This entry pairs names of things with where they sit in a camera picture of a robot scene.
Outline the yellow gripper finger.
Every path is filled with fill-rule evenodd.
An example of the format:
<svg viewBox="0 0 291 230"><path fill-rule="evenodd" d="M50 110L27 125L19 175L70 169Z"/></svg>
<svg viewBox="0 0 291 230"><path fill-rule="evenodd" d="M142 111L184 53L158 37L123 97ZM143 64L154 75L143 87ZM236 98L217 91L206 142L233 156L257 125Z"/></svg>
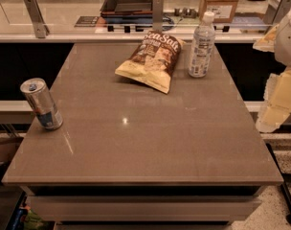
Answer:
<svg viewBox="0 0 291 230"><path fill-rule="evenodd" d="M265 36L263 36L261 39L257 40L253 44L253 48L261 52L274 53L277 30L278 30L278 25L275 25L274 27L272 27L266 33Z"/></svg>
<svg viewBox="0 0 291 230"><path fill-rule="evenodd" d="M291 67L287 67L280 75L269 76L263 98L256 127L260 132L270 133L278 129L291 114Z"/></svg>

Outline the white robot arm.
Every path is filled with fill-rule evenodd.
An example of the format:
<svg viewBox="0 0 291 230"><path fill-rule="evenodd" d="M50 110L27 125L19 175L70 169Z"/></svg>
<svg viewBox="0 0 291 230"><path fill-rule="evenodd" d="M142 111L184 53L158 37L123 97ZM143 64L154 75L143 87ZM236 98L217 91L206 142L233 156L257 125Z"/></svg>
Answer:
<svg viewBox="0 0 291 230"><path fill-rule="evenodd" d="M291 114L291 9L278 25L254 43L253 48L272 52L275 60L285 66L281 74L269 76L263 95L264 103L257 115L257 130L270 133Z"/></svg>

